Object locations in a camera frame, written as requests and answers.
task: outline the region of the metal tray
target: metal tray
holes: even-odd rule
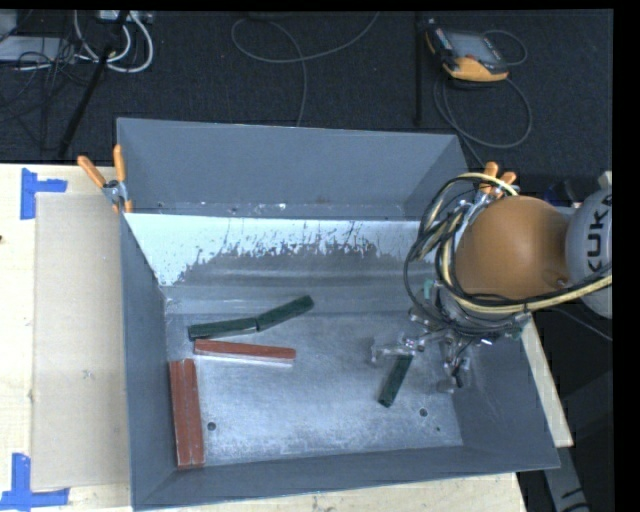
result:
[[[393,406],[376,399],[391,361],[372,344],[416,329],[402,263],[417,219],[466,171],[454,136],[119,119],[118,138],[134,508],[557,467],[519,341],[471,348],[453,394],[429,344]],[[194,355],[190,325],[301,295],[311,311],[233,338],[295,348],[293,365]],[[167,363],[185,357],[206,465],[177,471]]]

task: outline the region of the cable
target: cable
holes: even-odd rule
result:
[[[56,54],[56,57],[54,59],[52,59],[51,57],[43,53],[43,51],[37,52],[37,51],[31,50],[31,51],[23,52],[22,54],[20,54],[20,57],[18,57],[18,60],[16,61],[16,67],[14,69],[16,71],[38,71],[40,69],[49,69],[51,68],[51,66],[53,66],[56,62],[59,62],[59,61],[62,61],[62,62],[69,61],[71,55],[68,49],[73,48],[73,45],[68,41],[65,41],[65,43],[66,44],[64,45],[58,44],[58,53]],[[36,64],[32,66],[23,66],[22,60],[25,57],[29,57],[29,56],[37,56],[44,62],[36,62]]]
[[[444,286],[450,292],[452,298],[459,304],[464,310],[476,313],[485,314],[518,314],[529,313],[536,309],[542,309],[552,307],[569,300],[583,297],[589,293],[593,293],[599,289],[607,287],[612,283],[612,276],[606,275],[611,268],[611,264],[603,267],[599,272],[592,274],[588,278],[584,279],[580,283],[569,287],[566,290],[552,292],[549,294],[538,295],[535,297],[529,297],[525,300],[510,300],[501,298],[500,300],[488,301],[480,300],[477,296],[467,295],[457,284],[455,275],[452,272],[453,260],[455,257],[455,250],[453,249],[455,235],[462,226],[462,211],[455,210],[453,214],[449,214],[448,218],[442,222],[442,224],[435,224],[436,218],[441,211],[442,204],[444,202],[446,192],[453,186],[454,183],[461,180],[469,180],[475,182],[490,182],[499,185],[508,195],[518,195],[510,185],[504,183],[498,178],[494,178],[482,173],[464,173],[449,180],[440,191],[436,194],[429,207],[425,209],[422,216],[420,228],[418,230],[418,236],[416,241],[412,245],[404,265],[404,282],[405,288],[409,292],[409,296],[412,302],[417,304],[417,299],[413,292],[410,290],[407,270],[408,263],[416,254],[421,258],[436,249],[436,272],[439,279]]]
[[[457,375],[458,370],[460,369],[460,364],[462,363],[460,356],[465,350],[467,350],[467,348],[469,347],[469,345],[471,345],[471,343],[473,343],[473,341],[474,341],[473,338],[467,341],[467,343],[465,343],[465,345],[460,350],[458,350],[458,353],[454,356],[453,358],[454,366],[453,366],[453,370],[451,371],[451,375],[453,377]]]
[[[123,27],[123,32],[125,34],[125,37],[127,38],[127,44],[125,49],[118,55],[115,55],[113,57],[110,57],[109,59],[107,59],[107,67],[113,71],[117,71],[118,73],[140,73],[141,71],[146,70],[151,63],[153,62],[153,57],[154,57],[154,45],[153,45],[153,40],[151,38],[151,34],[149,33],[149,31],[147,30],[147,28],[144,26],[144,23],[142,23],[142,21],[140,21],[140,17],[134,13],[134,12],[130,12],[129,13],[129,17],[133,20],[133,22],[136,24],[136,26],[138,27],[138,29],[142,32],[145,41],[147,43],[147,47],[149,49],[148,55],[147,55],[147,59],[144,61],[143,64],[141,64],[140,66],[134,67],[134,68],[128,68],[128,67],[121,67],[121,66],[116,66],[115,64],[113,64],[116,61],[119,61],[121,59],[123,59],[128,53],[129,50],[131,49],[132,46],[132,42],[131,42],[131,35],[129,33],[129,30],[127,29],[126,26]],[[78,23],[78,11],[77,9],[74,9],[73,11],[73,21],[74,21],[74,28],[75,28],[75,32],[76,35],[78,36],[78,38],[81,41],[81,48],[87,52],[89,54],[89,57],[82,55],[82,54],[77,54],[76,56],[80,59],[84,59],[84,60],[90,60],[92,62],[99,62],[100,61],[100,57],[98,56],[98,54],[96,52],[94,52],[91,47],[89,46],[89,44],[86,42],[84,35],[82,34],[82,31],[80,30],[80,24]]]
[[[486,32],[484,32],[483,35],[489,35],[489,34],[504,34],[505,36],[509,36],[511,39],[513,39],[514,41],[516,41],[520,47],[522,48],[522,52],[523,52],[523,57],[520,60],[517,60],[515,62],[507,62],[507,66],[509,67],[513,67],[513,66],[519,66],[520,64],[524,63],[527,58],[529,57],[529,52],[527,51],[527,47],[524,45],[524,43],[518,39],[515,35],[513,35],[511,32],[507,32],[506,30],[500,30],[500,29],[493,29],[493,30],[487,30]]]
[[[89,57],[87,57],[86,55],[81,55],[81,54],[76,54],[76,57],[78,57],[79,59],[83,59],[83,60],[90,60],[92,62],[98,62],[100,60],[100,57],[98,56],[98,54],[96,54],[91,49],[91,47],[87,43],[86,39],[82,35],[82,31],[80,30],[80,25],[78,23],[78,10],[77,9],[73,10],[73,26],[75,28],[75,32],[76,32],[76,35],[78,36],[78,39],[80,39],[82,49],[84,49],[89,54]],[[107,59],[108,63],[116,62],[116,61],[126,57],[127,53],[129,53],[129,50],[131,49],[131,34],[129,33],[129,29],[126,26],[123,26],[122,27],[122,32],[124,33],[125,38],[127,39],[126,46],[125,46],[124,50],[122,50],[122,52],[119,55],[115,55],[115,56],[110,57],[109,59]]]
[[[376,22],[376,20],[378,19],[378,17],[380,16],[380,11],[376,12],[375,15],[373,16],[373,19],[369,22],[369,24],[364,28],[364,30],[362,32],[360,32],[360,34],[358,34],[356,37],[354,37],[351,41],[340,45],[336,48],[332,48],[330,50],[326,50],[320,53],[315,53],[313,55],[306,55],[306,56],[301,56],[295,59],[269,59],[269,58],[265,58],[265,57],[261,57],[260,55],[256,55],[254,53],[251,53],[247,50],[245,50],[244,48],[242,48],[242,46],[240,46],[240,44],[238,43],[237,39],[236,39],[236,29],[237,27],[244,23],[245,21],[247,21],[246,19],[242,18],[239,19],[238,21],[236,21],[233,26],[231,27],[231,40],[233,41],[233,44],[235,45],[235,47],[240,50],[242,53],[244,53],[247,57],[251,57],[252,59],[256,59],[259,60],[261,62],[267,62],[270,64],[293,64],[295,62],[300,62],[301,60],[303,61],[307,61],[307,60],[312,60],[312,59],[318,59],[320,57],[326,57],[327,55],[331,55],[332,53],[336,53],[339,52],[341,50],[344,50],[345,48],[348,48],[349,46],[353,45],[354,43],[356,43],[358,40],[360,40],[367,32],[369,32],[369,30],[371,29],[371,27],[373,26],[373,24]]]
[[[64,89],[64,84],[59,86],[58,89],[56,89],[51,94],[51,98],[57,96],[62,91],[62,89]],[[39,103],[36,103],[35,105],[31,105],[30,107],[24,109],[22,112],[19,112],[17,114],[16,113],[12,113],[11,110],[8,109],[9,112],[11,113],[11,115],[8,116],[8,117],[5,117],[3,119],[0,119],[0,124],[6,123],[6,122],[11,121],[11,120],[16,119],[16,118],[20,118],[21,116],[27,115],[27,114],[33,112],[34,110],[36,110],[37,108],[41,107],[42,105],[44,105],[47,101],[48,100],[44,100],[44,101],[41,101]]]
[[[31,86],[31,84],[33,83],[33,79],[36,77],[35,73],[32,73],[31,76],[29,77],[29,80],[27,81],[27,83],[25,85],[22,86],[22,89],[20,89],[16,95],[11,98],[10,100],[4,99],[4,105],[0,105],[0,108],[9,108],[9,106],[16,102],[18,100],[18,98],[20,98],[20,96],[22,96],[22,94]]]
[[[293,35],[291,35],[283,26],[281,26],[280,24],[278,24],[278,23],[276,23],[274,21],[267,21],[269,23],[269,25],[272,25],[272,26],[276,27],[278,30],[283,32],[289,38],[289,40],[291,41],[291,43],[295,47],[296,51],[298,52],[298,57],[294,58],[294,59],[270,59],[270,58],[266,58],[266,57],[261,57],[260,55],[256,55],[254,53],[249,52],[248,50],[245,50],[240,45],[240,43],[238,43],[238,40],[236,38],[236,30],[242,23],[247,21],[246,18],[241,18],[241,19],[237,20],[233,24],[233,26],[231,27],[231,40],[232,40],[234,46],[240,52],[244,53],[247,57],[250,57],[250,58],[255,59],[257,61],[266,62],[268,64],[294,64],[296,62],[299,62],[301,64],[301,66],[302,66],[302,80],[303,80],[302,100],[300,102],[300,110],[299,110],[298,118],[296,120],[296,126],[300,126],[300,124],[302,122],[302,117],[303,117],[303,113],[304,113],[305,104],[306,104],[306,101],[307,101],[308,84],[307,84],[306,62],[308,60],[318,59],[320,57],[326,57],[327,55],[331,55],[333,53],[339,52],[339,51],[344,50],[345,48],[348,48],[349,46],[353,45],[360,38],[362,38],[367,32],[369,32],[369,30],[371,29],[371,27],[373,26],[375,21],[378,19],[378,16],[380,16],[380,11],[375,13],[375,15],[373,16],[373,19],[364,28],[364,30],[362,30],[362,32],[360,32],[351,41],[349,41],[349,42],[347,42],[347,43],[345,43],[343,45],[340,45],[340,46],[338,46],[336,48],[332,48],[330,50],[326,50],[326,51],[323,51],[323,52],[320,52],[320,53],[316,53],[316,54],[313,54],[313,55],[304,55],[302,53],[302,50],[300,49],[300,46],[298,45],[298,43],[296,42],[295,38],[293,37]],[[249,18],[249,19],[251,21],[259,21],[259,22],[264,22],[265,20],[269,20],[269,18],[265,18],[265,20],[260,20],[260,19],[256,19],[256,18]]]
[[[531,111],[531,105],[529,103],[529,101],[527,100],[526,96],[524,95],[524,93],[522,92],[522,90],[510,79],[505,79],[505,82],[507,82],[518,94],[518,96],[522,99],[522,102],[524,103],[524,106],[526,108],[527,111],[527,127],[525,128],[525,132],[524,134],[517,139],[514,142],[510,142],[510,143],[506,143],[506,144],[497,144],[497,143],[492,143],[492,142],[488,142],[485,140],[482,140],[478,137],[475,137],[473,135],[471,135],[469,132],[463,130],[458,123],[455,120],[455,117],[453,115],[453,111],[451,110],[451,107],[449,105],[449,100],[447,98],[447,94],[446,94],[446,82],[444,81],[445,75],[442,73],[440,75],[438,75],[438,77],[436,78],[436,81],[434,83],[433,86],[433,101],[436,105],[436,108],[438,109],[438,112],[440,113],[440,115],[442,116],[442,118],[458,133],[458,135],[460,136],[460,138],[462,139],[462,141],[465,143],[465,145],[467,146],[467,148],[469,149],[469,151],[471,151],[471,153],[473,154],[473,157],[478,161],[478,163],[480,164],[480,166],[484,167],[485,163],[477,154],[477,152],[474,150],[474,148],[471,146],[470,141],[471,142],[475,142],[476,144],[479,144],[481,146],[485,146],[488,148],[493,148],[493,149],[511,149],[514,147],[517,147],[519,145],[521,145],[525,140],[527,140],[527,138],[529,137],[529,135],[531,134],[531,130],[533,129],[533,114]],[[444,102],[444,106],[440,104],[439,100],[438,100],[438,91],[440,91],[440,95],[442,96],[442,100]]]
[[[34,66],[23,66],[21,64],[22,59],[24,59],[25,57],[28,57],[29,55],[37,55],[42,60],[47,61],[47,62],[39,63],[39,64],[36,64]],[[87,85],[88,82],[86,80],[84,80],[84,79],[76,76],[75,74],[67,71],[66,68],[69,66],[69,64],[72,63],[72,61],[68,60],[66,57],[58,57],[58,59],[61,59],[63,61],[63,63],[59,66],[58,71],[60,71],[63,75],[65,75],[72,82],[75,82],[78,85]],[[20,57],[18,57],[18,60],[16,61],[15,70],[16,71],[25,71],[25,72],[27,72],[27,71],[38,71],[40,69],[49,69],[54,63],[55,63],[55,59],[51,59],[48,55],[46,55],[44,53],[29,51],[29,52],[24,52],[22,55],[20,55]]]
[[[300,65],[302,66],[302,101],[300,102],[300,111],[298,113],[298,119],[296,120],[296,126],[300,126],[300,123],[302,122],[302,116],[304,114],[304,107],[307,102],[307,64],[304,60],[304,56],[302,55],[302,50],[300,49],[300,46],[296,42],[295,38],[278,23],[270,21],[269,25],[273,25],[278,30],[282,31],[289,38],[293,46],[295,46],[296,51],[300,56]]]

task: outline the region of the white cable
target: white cable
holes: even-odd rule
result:
[[[36,64],[35,66],[20,66],[14,68],[16,71],[36,71],[39,69],[49,69],[51,67],[51,62],[43,62],[42,64]]]
[[[507,192],[509,192],[509,195],[512,195],[512,196],[518,195],[518,191],[515,188],[513,188],[511,185],[509,185],[508,183],[505,183],[499,178],[494,178],[493,176],[489,176],[488,174],[483,174],[481,172],[465,172],[464,174],[461,174],[458,177],[459,178],[479,178],[484,181],[490,181],[491,183],[495,183],[496,185],[498,185],[498,187],[501,187]]]
[[[149,34],[147,27],[145,27],[144,24],[140,21],[140,18],[136,13],[131,12],[129,13],[129,16],[131,17],[133,22],[138,26],[140,31],[143,33],[147,46],[149,48],[149,53],[147,55],[147,59],[145,60],[145,62],[136,68],[124,68],[124,67],[116,66],[115,64],[113,64],[113,62],[124,58],[131,49],[131,35],[129,34],[129,30],[127,29],[127,27],[123,26],[122,28],[127,38],[126,48],[119,55],[116,55],[114,57],[111,57],[110,59],[107,59],[107,67],[119,73],[139,73],[147,69],[151,65],[151,62],[153,61],[154,48],[153,48],[153,40],[151,39],[151,34]],[[80,30],[80,26],[78,24],[77,10],[74,10],[74,26],[75,26],[77,36],[82,41],[82,48],[90,55],[90,57],[87,57],[85,55],[76,55],[76,56],[81,59],[91,60],[92,62],[98,62],[100,58],[84,40],[84,37]]]
[[[99,62],[100,61],[100,57],[98,57],[98,55],[91,49],[91,47],[87,44],[87,42],[84,39],[84,36],[82,35],[82,31],[80,30],[80,25],[78,23],[78,10],[74,9],[73,10],[73,26],[75,28],[76,31],[76,35],[78,36],[78,39],[80,39],[80,41],[82,41],[82,48],[89,54],[89,57],[87,57],[86,55],[81,55],[81,54],[76,54],[76,57],[78,59],[83,59],[83,60],[90,60],[93,62]],[[129,29],[127,27],[122,27],[123,31],[124,31],[124,35],[127,39],[127,44],[124,50],[122,50],[122,53],[120,53],[120,55],[116,55],[114,57],[111,57],[109,59],[107,59],[107,63],[110,62],[116,62],[124,57],[126,57],[127,53],[129,53],[129,50],[131,49],[131,34],[129,33]]]

